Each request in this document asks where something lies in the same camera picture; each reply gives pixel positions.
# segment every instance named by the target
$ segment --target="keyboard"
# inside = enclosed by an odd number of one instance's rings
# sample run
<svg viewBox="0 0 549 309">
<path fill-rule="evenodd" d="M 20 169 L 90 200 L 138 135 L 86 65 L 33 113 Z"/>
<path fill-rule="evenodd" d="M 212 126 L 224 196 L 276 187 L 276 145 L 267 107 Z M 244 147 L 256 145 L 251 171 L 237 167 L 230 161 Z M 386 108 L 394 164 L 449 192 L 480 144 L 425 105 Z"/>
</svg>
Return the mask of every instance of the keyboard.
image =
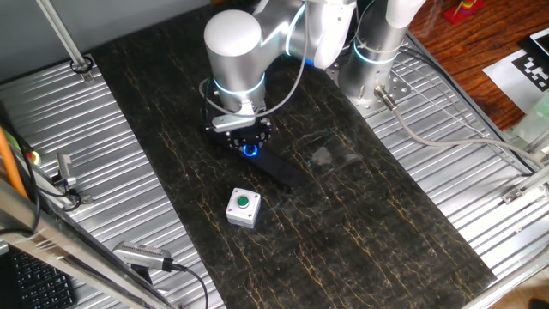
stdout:
<svg viewBox="0 0 549 309">
<path fill-rule="evenodd" d="M 11 281 L 6 283 L 17 292 L 18 300 L 11 301 L 15 305 L 14 308 L 68 309 L 75 306 L 75 292 L 69 276 L 35 257 L 12 248 L 5 255 L 9 257 L 3 256 L 3 279 Z"/>
</svg>

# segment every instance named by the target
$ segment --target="gray cable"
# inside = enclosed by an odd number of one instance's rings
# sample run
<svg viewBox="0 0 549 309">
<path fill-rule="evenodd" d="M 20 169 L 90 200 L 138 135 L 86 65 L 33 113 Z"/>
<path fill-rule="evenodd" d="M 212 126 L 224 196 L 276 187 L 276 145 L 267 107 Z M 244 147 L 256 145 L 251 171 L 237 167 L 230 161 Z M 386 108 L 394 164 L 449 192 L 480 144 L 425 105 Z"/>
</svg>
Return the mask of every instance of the gray cable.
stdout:
<svg viewBox="0 0 549 309">
<path fill-rule="evenodd" d="M 501 146 L 503 148 L 507 148 L 507 149 L 515 151 L 519 155 L 521 155 L 521 156 L 527 158 L 528 160 L 532 161 L 539 168 L 545 167 L 543 165 L 543 163 L 541 163 L 539 160 L 534 158 L 533 155 L 527 153 L 526 151 L 524 151 L 524 150 L 522 150 L 518 147 L 515 147 L 513 145 L 510 145 L 506 142 L 496 141 L 496 140 L 492 140 L 492 139 L 489 139 L 489 138 L 471 138 L 471 139 L 466 139 L 466 140 L 447 141 L 447 142 L 434 142 L 434 141 L 426 140 L 423 137 L 418 136 L 415 133 L 413 133 L 413 131 L 410 129 L 410 127 L 408 127 L 408 125 L 404 121 L 404 118 L 402 118 L 402 115 L 398 111 L 398 108 L 393 111 L 393 114 L 398 119 L 398 121 L 401 123 L 402 128 L 408 133 L 408 135 L 410 135 L 411 138 L 413 138 L 417 142 L 420 142 L 420 143 L 425 144 L 427 146 L 448 147 L 448 146 L 468 145 L 468 144 L 472 144 L 472 143 L 484 143 L 484 144 L 498 145 L 498 146 Z"/>
<path fill-rule="evenodd" d="M 228 115 L 233 115 L 233 116 L 236 116 L 236 117 L 241 117 L 241 118 L 259 118 L 259 117 L 264 117 L 264 116 L 268 116 L 269 114 L 273 113 L 273 112 L 276 112 L 276 110 L 278 110 L 279 108 L 281 108 L 282 106 L 284 106 L 289 100 L 290 98 L 292 97 L 293 93 L 295 92 L 295 89 L 298 87 L 299 85 L 299 80 L 301 80 L 301 76 L 303 75 L 303 71 L 305 69 L 305 60 L 307 59 L 307 46 L 309 45 L 308 44 L 308 41 L 309 41 L 309 22 L 308 22 L 308 18 L 307 18 L 307 13 L 308 13 L 308 9 L 307 9 L 307 2 L 304 1 L 303 5 L 305 6 L 305 9 L 304 9 L 304 12 L 303 14 L 305 15 L 304 17 L 304 23 L 305 23 L 305 47 L 303 49 L 303 59 L 301 60 L 301 66 L 299 67 L 299 73 L 298 73 L 298 76 L 296 77 L 295 79 L 295 83 L 293 84 L 293 87 L 292 89 L 290 90 L 290 92 L 288 93 L 288 95 L 286 96 L 286 98 L 284 98 L 284 100 L 282 100 L 279 104 L 277 104 L 275 107 L 269 109 L 268 111 L 266 112 L 260 112 L 258 114 L 255 114 L 255 115 L 240 115 L 240 114 L 237 114 L 236 112 L 231 112 L 231 111 L 228 111 L 227 109 L 221 107 L 221 106 L 218 106 L 217 104 L 215 104 L 215 102 L 213 102 L 210 98 L 206 97 L 206 94 L 204 93 L 204 91 L 202 90 L 204 84 L 208 81 L 208 78 L 206 78 L 205 80 L 203 80 L 200 85 L 198 85 L 198 91 L 200 92 L 200 95 L 206 99 L 206 101 L 211 105 L 213 106 L 216 110 L 220 111 L 220 112 L 224 112 L 225 114 L 228 114 Z"/>
</svg>

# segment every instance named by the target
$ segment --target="cable connector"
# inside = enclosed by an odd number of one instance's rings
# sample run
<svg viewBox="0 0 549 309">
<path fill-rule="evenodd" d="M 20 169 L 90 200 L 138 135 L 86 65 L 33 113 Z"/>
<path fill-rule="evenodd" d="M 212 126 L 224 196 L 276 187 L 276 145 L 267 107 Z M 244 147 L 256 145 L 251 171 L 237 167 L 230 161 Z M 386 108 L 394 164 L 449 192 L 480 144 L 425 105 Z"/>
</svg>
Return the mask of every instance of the cable connector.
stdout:
<svg viewBox="0 0 549 309">
<path fill-rule="evenodd" d="M 393 112 L 395 109 L 398 108 L 398 105 L 396 104 L 396 102 L 393 100 L 393 98 L 389 97 L 389 94 L 387 93 L 387 91 L 385 91 L 385 87 L 383 86 L 377 86 L 375 89 L 374 89 L 374 94 L 383 101 L 383 103 L 385 103 L 385 105 L 387 106 L 387 108 L 389 108 L 389 110 L 391 112 Z"/>
<path fill-rule="evenodd" d="M 177 263 L 173 262 L 173 258 L 164 257 L 164 261 L 162 261 L 162 270 L 167 272 L 172 272 L 172 270 L 176 271 L 187 271 L 189 268 L 179 265 Z"/>
</svg>

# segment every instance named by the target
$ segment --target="black table mat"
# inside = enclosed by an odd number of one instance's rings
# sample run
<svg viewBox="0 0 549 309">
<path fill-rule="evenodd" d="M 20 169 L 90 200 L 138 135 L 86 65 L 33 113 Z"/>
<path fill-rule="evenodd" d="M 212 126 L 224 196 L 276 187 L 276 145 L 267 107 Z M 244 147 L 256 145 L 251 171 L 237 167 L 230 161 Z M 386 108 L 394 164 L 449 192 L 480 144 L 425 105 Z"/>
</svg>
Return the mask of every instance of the black table mat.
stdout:
<svg viewBox="0 0 549 309">
<path fill-rule="evenodd" d="M 269 144 L 311 182 L 286 194 L 200 132 L 211 8 L 92 51 L 228 308 L 461 308 L 495 278 L 321 71 L 271 117 Z M 268 106 L 299 62 L 267 72 Z M 262 194 L 229 224 L 234 187 Z"/>
</svg>

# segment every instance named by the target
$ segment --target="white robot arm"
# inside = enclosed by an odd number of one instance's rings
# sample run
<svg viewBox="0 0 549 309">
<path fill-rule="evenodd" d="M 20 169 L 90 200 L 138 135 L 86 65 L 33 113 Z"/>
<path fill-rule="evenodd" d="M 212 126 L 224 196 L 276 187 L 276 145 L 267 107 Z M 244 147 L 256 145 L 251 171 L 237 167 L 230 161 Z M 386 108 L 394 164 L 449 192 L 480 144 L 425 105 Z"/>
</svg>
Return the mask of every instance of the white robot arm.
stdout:
<svg viewBox="0 0 549 309">
<path fill-rule="evenodd" d="M 227 10 L 209 21 L 204 40 L 213 84 L 227 111 L 211 119 L 215 132 L 230 134 L 260 120 L 255 115 L 266 109 L 264 72 L 280 55 L 305 57 L 306 63 L 318 69 L 326 69 L 336 60 L 345 43 L 356 0 L 305 2 L 262 0 L 253 15 Z M 352 56 L 341 68 L 339 84 L 348 97 L 374 100 L 373 89 L 390 83 L 395 55 L 424 2 L 375 0 L 369 6 L 360 19 Z M 305 10 L 309 29 L 306 42 Z"/>
</svg>

